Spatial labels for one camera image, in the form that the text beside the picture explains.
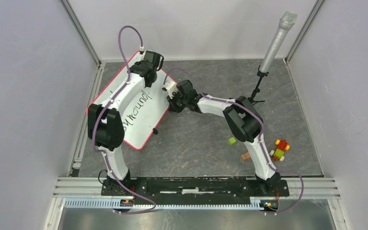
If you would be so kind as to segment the pink framed whiteboard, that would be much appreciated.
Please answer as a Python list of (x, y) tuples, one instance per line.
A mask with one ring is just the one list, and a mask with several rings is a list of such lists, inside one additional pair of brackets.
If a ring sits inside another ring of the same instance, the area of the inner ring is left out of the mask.
[[(140, 61), (141, 54), (137, 51), (129, 60), (129, 66)], [(166, 99), (167, 92), (162, 90), (162, 84), (166, 72), (157, 71), (157, 80), (151, 88), (144, 88), (130, 102), (121, 115), (125, 130), (124, 142), (135, 150), (141, 150), (153, 133), (161, 119), (168, 111), (169, 103)], [(105, 105), (111, 94), (122, 85), (127, 77), (127, 68), (124, 65), (117, 74), (100, 91), (92, 101), (95, 104)]]

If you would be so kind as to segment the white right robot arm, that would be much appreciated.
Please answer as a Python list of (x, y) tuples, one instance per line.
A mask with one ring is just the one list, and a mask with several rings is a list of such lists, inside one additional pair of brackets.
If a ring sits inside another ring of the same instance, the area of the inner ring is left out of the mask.
[(246, 97), (222, 99), (198, 93), (189, 80), (179, 83), (166, 81), (162, 90), (167, 92), (173, 112), (188, 108), (193, 112), (225, 118), (233, 136), (246, 146), (252, 158), (258, 191), (269, 196), (277, 189), (281, 176), (265, 146), (263, 121)]

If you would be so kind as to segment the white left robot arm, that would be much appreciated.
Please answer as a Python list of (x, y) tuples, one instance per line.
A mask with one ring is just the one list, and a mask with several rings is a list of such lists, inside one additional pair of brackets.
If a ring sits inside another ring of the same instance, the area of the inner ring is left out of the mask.
[(119, 195), (131, 191), (130, 172), (121, 151), (125, 137), (122, 113), (131, 101), (157, 80), (164, 57), (154, 51), (145, 51), (140, 61), (126, 65), (127, 77), (102, 104), (88, 107), (88, 131), (93, 150), (102, 154), (106, 165), (107, 180)]

